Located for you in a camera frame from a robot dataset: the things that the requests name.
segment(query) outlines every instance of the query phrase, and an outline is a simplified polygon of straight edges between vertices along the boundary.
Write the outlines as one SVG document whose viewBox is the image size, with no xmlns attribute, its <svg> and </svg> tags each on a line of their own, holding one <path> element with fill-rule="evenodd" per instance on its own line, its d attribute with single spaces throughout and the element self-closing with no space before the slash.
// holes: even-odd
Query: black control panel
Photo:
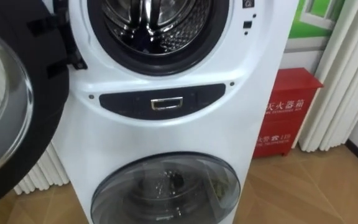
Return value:
<svg viewBox="0 0 358 224">
<path fill-rule="evenodd" d="M 117 114 L 144 120 L 179 118 L 192 114 L 220 99 L 225 84 L 103 94 L 100 105 Z"/>
</svg>

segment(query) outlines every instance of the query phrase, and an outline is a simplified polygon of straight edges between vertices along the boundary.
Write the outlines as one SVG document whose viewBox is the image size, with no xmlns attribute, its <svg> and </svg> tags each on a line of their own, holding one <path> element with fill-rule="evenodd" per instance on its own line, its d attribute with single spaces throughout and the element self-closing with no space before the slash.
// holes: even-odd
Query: chrome handle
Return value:
<svg viewBox="0 0 358 224">
<path fill-rule="evenodd" d="M 157 103 L 165 103 L 165 102 L 173 102 L 173 101 L 177 101 L 178 104 L 177 105 L 173 105 L 173 106 L 157 106 Z M 174 110 L 174 109 L 179 109 L 183 106 L 183 97 L 173 97 L 173 98 L 165 98 L 165 99 L 155 99 L 155 100 L 151 100 L 151 104 L 152 104 L 152 109 L 154 111 L 163 111 L 163 110 Z"/>
</svg>

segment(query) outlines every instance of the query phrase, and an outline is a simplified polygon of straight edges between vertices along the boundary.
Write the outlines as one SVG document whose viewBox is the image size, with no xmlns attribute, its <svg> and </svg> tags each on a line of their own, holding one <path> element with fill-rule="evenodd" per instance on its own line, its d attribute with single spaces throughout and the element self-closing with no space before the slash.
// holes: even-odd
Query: white washing machine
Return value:
<svg viewBox="0 0 358 224">
<path fill-rule="evenodd" d="M 90 223 L 232 223 L 297 4 L 0 0 L 0 198 L 54 135 Z"/>
</svg>

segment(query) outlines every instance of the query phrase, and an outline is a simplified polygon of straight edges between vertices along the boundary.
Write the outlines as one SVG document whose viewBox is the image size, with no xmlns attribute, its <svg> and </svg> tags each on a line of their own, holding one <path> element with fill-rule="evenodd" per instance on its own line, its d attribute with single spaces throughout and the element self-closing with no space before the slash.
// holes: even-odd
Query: white curtain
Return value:
<svg viewBox="0 0 358 224">
<path fill-rule="evenodd" d="M 358 0 L 345 1 L 316 78 L 324 88 L 297 139 L 306 152 L 345 143 L 358 120 Z"/>
</svg>

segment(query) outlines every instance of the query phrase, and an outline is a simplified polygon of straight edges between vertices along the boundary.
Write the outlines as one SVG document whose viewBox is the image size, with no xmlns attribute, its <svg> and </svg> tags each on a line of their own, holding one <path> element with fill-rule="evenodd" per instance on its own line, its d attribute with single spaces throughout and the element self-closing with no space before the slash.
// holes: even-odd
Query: stainless steel drum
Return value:
<svg viewBox="0 0 358 224">
<path fill-rule="evenodd" d="M 165 55 L 185 48 L 201 32 L 211 0 L 105 0 L 110 33 L 132 50 Z"/>
</svg>

